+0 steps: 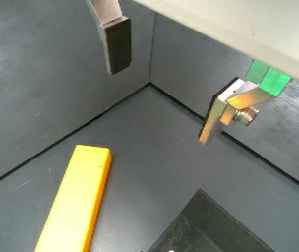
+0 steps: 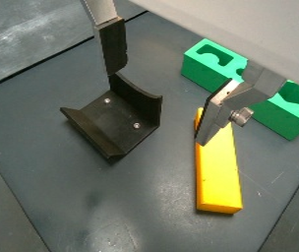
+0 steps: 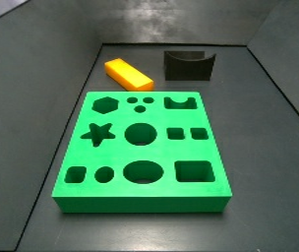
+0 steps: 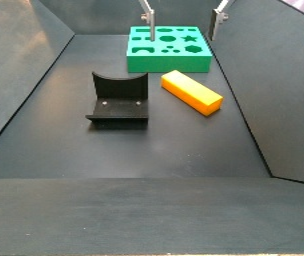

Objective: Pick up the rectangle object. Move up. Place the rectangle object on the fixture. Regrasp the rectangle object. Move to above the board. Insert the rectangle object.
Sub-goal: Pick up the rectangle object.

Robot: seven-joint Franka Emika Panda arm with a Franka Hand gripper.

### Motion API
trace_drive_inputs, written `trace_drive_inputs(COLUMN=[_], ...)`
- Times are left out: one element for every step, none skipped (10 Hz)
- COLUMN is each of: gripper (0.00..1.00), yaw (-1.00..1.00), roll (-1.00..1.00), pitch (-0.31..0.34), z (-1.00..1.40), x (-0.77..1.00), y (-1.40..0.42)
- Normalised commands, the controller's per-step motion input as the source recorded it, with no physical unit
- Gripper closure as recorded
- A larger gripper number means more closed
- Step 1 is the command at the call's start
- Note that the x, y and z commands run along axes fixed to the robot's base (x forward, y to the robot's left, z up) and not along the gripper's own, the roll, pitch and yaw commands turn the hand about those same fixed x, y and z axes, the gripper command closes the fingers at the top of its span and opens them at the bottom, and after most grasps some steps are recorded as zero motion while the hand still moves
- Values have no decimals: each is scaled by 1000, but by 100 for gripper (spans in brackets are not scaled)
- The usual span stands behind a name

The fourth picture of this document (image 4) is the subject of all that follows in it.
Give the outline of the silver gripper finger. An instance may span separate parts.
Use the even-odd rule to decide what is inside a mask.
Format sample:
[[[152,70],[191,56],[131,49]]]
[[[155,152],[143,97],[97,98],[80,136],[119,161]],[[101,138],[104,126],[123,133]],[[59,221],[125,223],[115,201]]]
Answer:
[[[230,0],[222,0],[219,6],[212,10],[211,27],[210,27],[210,39],[215,40],[219,25],[228,19],[226,13],[227,5]]]
[[[155,10],[152,9],[147,0],[139,0],[144,13],[142,14],[142,19],[150,25],[150,38],[155,40]]]

